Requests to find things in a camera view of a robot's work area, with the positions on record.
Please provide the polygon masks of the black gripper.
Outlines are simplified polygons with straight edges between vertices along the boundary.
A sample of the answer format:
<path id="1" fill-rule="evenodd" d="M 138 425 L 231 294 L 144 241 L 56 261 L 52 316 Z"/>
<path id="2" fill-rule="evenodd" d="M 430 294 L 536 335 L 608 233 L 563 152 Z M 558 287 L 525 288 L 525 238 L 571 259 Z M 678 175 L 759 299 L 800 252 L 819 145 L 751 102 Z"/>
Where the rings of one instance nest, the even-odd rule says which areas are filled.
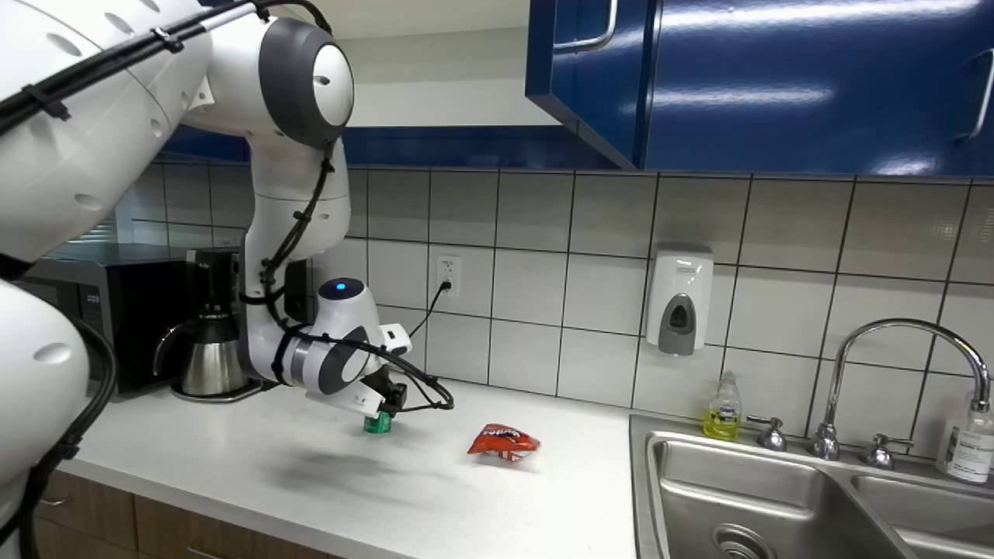
<path id="1" fill-rule="evenodd" d="M 383 414 L 397 415 L 403 409 L 407 384 L 395 381 L 386 369 L 363 375 L 363 384 L 383 399 Z"/>

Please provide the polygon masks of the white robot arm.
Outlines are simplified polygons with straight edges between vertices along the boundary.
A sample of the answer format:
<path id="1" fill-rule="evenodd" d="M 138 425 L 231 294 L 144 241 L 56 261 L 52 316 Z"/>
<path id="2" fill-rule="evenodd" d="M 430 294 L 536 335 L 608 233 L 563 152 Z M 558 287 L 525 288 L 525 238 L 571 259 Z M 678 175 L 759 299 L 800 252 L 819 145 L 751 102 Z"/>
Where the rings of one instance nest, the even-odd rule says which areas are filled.
<path id="1" fill-rule="evenodd" d="M 324 283 L 303 326 L 283 316 L 287 268 L 329 254 L 350 230 L 353 114 L 333 26 L 283 4 L 298 0 L 0 0 L 3 559 L 22 559 L 37 473 L 94 414 L 81 326 L 22 276 L 119 216 L 165 175 L 183 126 L 248 149 L 250 369 L 370 420 L 386 414 L 370 381 L 383 326 L 363 283 Z"/>

